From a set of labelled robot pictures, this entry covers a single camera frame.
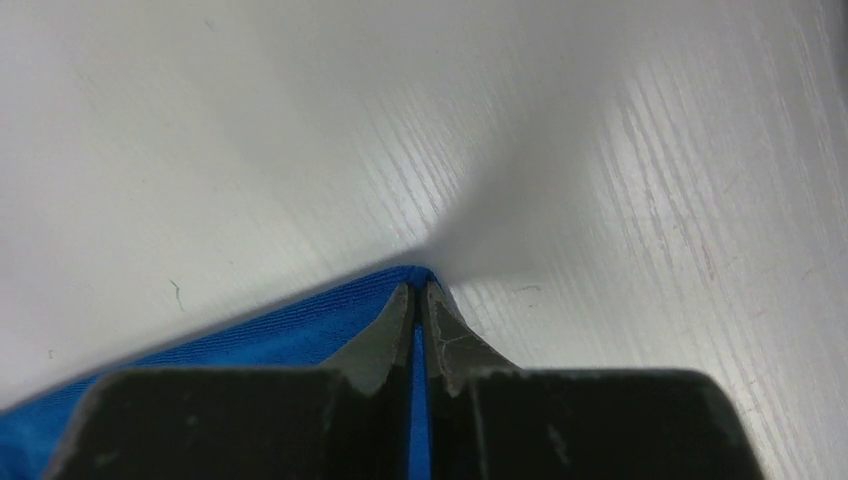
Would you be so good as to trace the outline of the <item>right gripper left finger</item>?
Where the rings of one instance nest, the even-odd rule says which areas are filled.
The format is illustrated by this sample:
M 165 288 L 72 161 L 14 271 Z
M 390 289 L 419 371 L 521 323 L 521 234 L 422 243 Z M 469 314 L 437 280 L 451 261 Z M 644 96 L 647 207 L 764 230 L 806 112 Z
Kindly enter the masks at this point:
M 416 293 L 311 367 L 134 368 L 75 408 L 49 479 L 403 479 Z

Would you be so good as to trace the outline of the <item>dark blue towel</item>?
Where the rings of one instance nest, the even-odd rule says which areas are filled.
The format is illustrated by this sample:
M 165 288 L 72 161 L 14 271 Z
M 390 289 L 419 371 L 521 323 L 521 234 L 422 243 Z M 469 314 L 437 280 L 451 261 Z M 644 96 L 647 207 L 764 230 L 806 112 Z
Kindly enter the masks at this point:
M 421 287 L 431 270 L 378 271 L 225 329 L 132 361 L 134 367 L 316 365 L 368 326 L 401 283 Z M 39 479 L 71 413 L 97 374 L 1 416 L 1 476 Z

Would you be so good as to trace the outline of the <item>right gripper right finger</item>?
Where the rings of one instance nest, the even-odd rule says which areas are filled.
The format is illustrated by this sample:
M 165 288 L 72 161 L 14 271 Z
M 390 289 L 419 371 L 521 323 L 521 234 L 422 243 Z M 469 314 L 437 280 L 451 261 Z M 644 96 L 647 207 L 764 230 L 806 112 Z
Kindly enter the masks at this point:
M 530 369 L 423 290 L 436 479 L 760 479 L 730 400 L 685 369 Z

